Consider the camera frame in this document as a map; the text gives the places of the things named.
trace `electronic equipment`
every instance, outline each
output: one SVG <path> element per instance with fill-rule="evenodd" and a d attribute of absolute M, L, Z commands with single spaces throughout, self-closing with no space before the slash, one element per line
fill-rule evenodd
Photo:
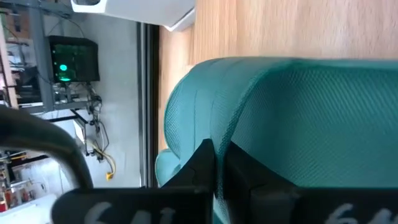
<path fill-rule="evenodd" d="M 100 80 L 98 45 L 86 38 L 47 37 L 50 44 L 54 83 Z"/>

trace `green light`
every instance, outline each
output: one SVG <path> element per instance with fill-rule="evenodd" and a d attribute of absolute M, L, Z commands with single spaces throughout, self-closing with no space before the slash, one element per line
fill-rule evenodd
<path fill-rule="evenodd" d="M 68 70 L 68 67 L 66 65 L 60 65 L 60 70 L 66 71 Z"/>

